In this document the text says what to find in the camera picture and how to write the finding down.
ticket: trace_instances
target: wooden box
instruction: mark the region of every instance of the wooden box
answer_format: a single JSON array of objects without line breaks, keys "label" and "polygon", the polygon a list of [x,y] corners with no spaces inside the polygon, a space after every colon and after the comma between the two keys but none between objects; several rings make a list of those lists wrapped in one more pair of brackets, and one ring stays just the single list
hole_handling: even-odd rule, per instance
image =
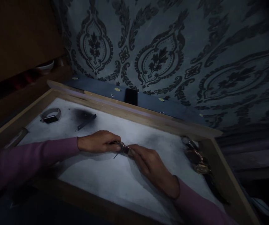
[{"label": "wooden box", "polygon": [[[51,87],[49,91],[0,128],[0,148],[8,144],[21,131],[22,127],[26,127],[55,98],[84,105],[178,136],[188,135],[200,142],[202,151],[211,164],[218,188],[231,203],[224,206],[226,213],[239,224],[260,224],[214,139],[220,136],[222,132],[87,91],[71,88],[57,82],[48,81],[48,85]],[[99,215],[113,223],[157,223],[148,217],[55,178],[38,177],[33,185],[42,191]]]}]

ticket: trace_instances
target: hand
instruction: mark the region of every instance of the hand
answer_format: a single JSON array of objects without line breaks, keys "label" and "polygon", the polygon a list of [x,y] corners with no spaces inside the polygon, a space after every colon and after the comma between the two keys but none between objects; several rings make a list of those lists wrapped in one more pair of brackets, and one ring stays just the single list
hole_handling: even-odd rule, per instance
[{"label": "hand", "polygon": [[165,167],[158,153],[137,144],[128,147],[131,148],[131,153],[141,173],[166,195],[174,199],[178,198],[180,187],[177,177]]},{"label": "hand", "polygon": [[77,146],[79,150],[91,153],[120,151],[120,146],[109,144],[113,141],[121,141],[120,136],[102,130],[85,137],[78,137]]}]

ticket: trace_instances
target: smartwatch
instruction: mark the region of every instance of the smartwatch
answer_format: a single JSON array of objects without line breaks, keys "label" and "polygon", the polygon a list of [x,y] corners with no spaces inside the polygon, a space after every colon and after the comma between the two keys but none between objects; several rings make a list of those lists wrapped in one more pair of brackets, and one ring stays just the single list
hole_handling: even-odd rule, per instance
[{"label": "smartwatch", "polygon": [[45,112],[43,112],[41,114],[41,122],[43,123],[53,123],[53,122],[56,122],[59,120],[60,118],[60,115],[61,115],[61,111],[59,108],[51,108],[51,109],[48,109],[46,110]]}]

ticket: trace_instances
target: smartphone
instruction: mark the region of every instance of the smartphone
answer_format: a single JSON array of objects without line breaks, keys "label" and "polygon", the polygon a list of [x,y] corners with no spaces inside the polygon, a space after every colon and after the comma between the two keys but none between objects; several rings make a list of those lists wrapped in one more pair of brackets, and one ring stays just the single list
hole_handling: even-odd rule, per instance
[{"label": "smartphone", "polygon": [[138,91],[127,88],[125,90],[124,102],[138,106]]}]

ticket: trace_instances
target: pink sleeve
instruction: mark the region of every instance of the pink sleeve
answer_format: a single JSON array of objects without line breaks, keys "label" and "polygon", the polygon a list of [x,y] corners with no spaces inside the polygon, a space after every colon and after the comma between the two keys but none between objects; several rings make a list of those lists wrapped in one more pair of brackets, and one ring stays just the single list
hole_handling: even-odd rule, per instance
[{"label": "pink sleeve", "polygon": [[214,203],[201,197],[178,178],[180,195],[174,204],[178,207],[183,218],[188,217],[193,224],[222,225],[237,224],[227,214],[222,212]]},{"label": "pink sleeve", "polygon": [[0,149],[0,192],[79,152],[77,137]]}]

